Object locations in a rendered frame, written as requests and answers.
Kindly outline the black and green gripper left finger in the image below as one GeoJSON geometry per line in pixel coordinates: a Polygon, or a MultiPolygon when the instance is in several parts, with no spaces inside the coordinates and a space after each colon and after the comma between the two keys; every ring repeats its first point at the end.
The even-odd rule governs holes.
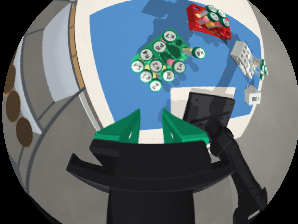
{"type": "Polygon", "coordinates": [[[93,139],[111,140],[121,143],[138,143],[140,120],[140,109],[137,109],[127,117],[97,131],[93,139]]]}

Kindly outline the red tube rack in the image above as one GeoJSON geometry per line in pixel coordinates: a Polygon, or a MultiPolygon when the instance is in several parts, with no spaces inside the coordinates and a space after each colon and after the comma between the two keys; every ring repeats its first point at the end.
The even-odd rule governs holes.
{"type": "Polygon", "coordinates": [[[231,32],[230,32],[230,27],[214,27],[214,28],[208,28],[206,24],[199,25],[197,23],[197,20],[203,18],[198,18],[196,16],[196,13],[199,11],[205,9],[205,7],[196,5],[196,4],[191,4],[186,8],[187,10],[187,16],[188,16],[188,23],[189,23],[189,30],[195,30],[199,32],[203,32],[206,34],[210,34],[213,36],[216,36],[221,39],[229,39],[231,40],[231,32]],[[197,9],[195,9],[197,8],[197,9]],[[212,33],[213,32],[213,33],[212,33]],[[222,37],[223,36],[223,37],[222,37]]]}

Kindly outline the blue bench mat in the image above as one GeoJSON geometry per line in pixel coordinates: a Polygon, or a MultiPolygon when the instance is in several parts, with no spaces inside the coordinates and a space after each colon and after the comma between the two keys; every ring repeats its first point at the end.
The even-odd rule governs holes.
{"type": "Polygon", "coordinates": [[[186,8],[191,4],[206,6],[190,0],[129,0],[89,15],[94,61],[115,122],[140,108],[140,130],[162,129],[162,109],[171,112],[171,88],[180,87],[235,87],[230,119],[251,113],[253,105],[244,101],[244,90],[249,84],[258,91],[260,78],[245,76],[230,54],[236,41],[242,41],[261,59],[260,39],[226,13],[231,40],[189,30],[186,8]],[[131,70],[131,60],[170,27],[189,48],[201,47],[206,55],[189,56],[183,61],[185,72],[173,70],[174,81],[161,79],[162,89],[153,92],[140,80],[141,72],[131,70]]]}

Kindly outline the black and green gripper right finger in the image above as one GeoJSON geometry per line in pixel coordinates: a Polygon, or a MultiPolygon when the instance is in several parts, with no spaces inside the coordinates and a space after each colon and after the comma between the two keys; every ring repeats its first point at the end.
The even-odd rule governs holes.
{"type": "Polygon", "coordinates": [[[206,146],[209,143],[206,131],[174,116],[166,109],[162,109],[162,129],[164,143],[204,141],[206,146]]]}

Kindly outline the green tube rack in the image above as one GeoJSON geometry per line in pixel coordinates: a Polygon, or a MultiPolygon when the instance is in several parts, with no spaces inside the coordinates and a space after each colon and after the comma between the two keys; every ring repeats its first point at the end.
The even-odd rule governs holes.
{"type": "MultiPolygon", "coordinates": [[[[169,28],[168,30],[172,30],[174,31],[172,28],[169,28]]],[[[175,31],[174,31],[175,32],[175,31]]],[[[164,33],[164,32],[163,32],[164,33]]],[[[162,34],[163,34],[162,33],[162,34]]],[[[176,32],[175,32],[176,33],[176,32]]],[[[152,42],[150,42],[145,48],[149,48],[153,51],[152,49],[152,45],[155,41],[158,41],[158,40],[161,40],[161,37],[162,37],[162,34],[159,35],[157,38],[155,38],[152,42]]],[[[177,34],[177,33],[176,33],[177,34]]],[[[167,45],[167,49],[165,52],[163,53],[156,53],[153,51],[154,53],[154,57],[153,58],[158,58],[160,59],[162,62],[163,62],[163,65],[165,65],[167,68],[172,69],[172,67],[170,67],[168,64],[167,64],[167,60],[168,59],[173,59],[173,60],[180,60],[180,61],[184,61],[185,59],[187,59],[189,56],[191,55],[187,55],[187,54],[184,54],[182,52],[182,49],[185,47],[185,48],[189,48],[189,46],[184,42],[184,40],[177,34],[177,39],[176,41],[172,42],[172,43],[166,43],[167,45]],[[170,45],[170,46],[169,46],[170,45]],[[174,50],[174,51],[173,51],[174,50]],[[166,55],[167,54],[167,55],[166,55]],[[161,56],[161,57],[160,57],[161,56]],[[181,57],[180,57],[181,56],[181,57]],[[163,58],[162,58],[163,57],[163,58]]],[[[139,59],[139,53],[131,60],[132,62],[134,60],[137,60],[139,59]]],[[[152,59],[153,59],[152,58],[152,59]]],[[[151,60],[152,60],[151,59],[151,60]]],[[[150,61],[144,61],[145,62],[145,65],[149,65],[150,61]]]]}

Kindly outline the white test tube rack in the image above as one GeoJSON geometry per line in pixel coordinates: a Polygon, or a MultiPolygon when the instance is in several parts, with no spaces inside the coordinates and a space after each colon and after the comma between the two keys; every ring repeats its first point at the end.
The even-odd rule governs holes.
{"type": "Polygon", "coordinates": [[[249,50],[249,48],[246,45],[246,43],[245,42],[242,42],[242,41],[236,41],[236,43],[235,43],[235,45],[234,45],[234,47],[233,47],[230,55],[235,60],[235,62],[238,64],[238,66],[240,67],[240,69],[243,72],[243,74],[251,79],[252,76],[253,76],[253,73],[249,72],[249,68],[252,68],[254,70],[256,68],[254,67],[254,65],[251,65],[248,62],[248,60],[250,59],[250,55],[252,55],[252,53],[249,50]],[[243,68],[243,66],[244,66],[245,69],[243,68]]]}

